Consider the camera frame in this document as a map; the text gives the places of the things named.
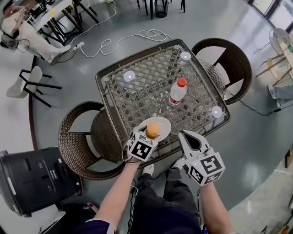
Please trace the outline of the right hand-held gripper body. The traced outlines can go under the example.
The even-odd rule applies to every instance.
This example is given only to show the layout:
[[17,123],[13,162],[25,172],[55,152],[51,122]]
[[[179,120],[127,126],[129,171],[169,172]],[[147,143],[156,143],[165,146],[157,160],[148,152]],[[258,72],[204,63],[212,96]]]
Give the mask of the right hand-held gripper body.
[[188,167],[187,174],[199,186],[205,186],[218,180],[225,170],[220,154],[214,152],[213,148],[208,148],[197,156],[188,157],[185,164]]

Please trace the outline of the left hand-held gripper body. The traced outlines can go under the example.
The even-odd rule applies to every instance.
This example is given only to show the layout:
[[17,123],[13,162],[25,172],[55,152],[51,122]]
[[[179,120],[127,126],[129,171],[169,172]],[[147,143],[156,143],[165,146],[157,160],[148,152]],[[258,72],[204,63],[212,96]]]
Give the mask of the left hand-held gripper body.
[[133,131],[127,142],[127,159],[132,158],[147,162],[158,146],[158,142],[143,133]]

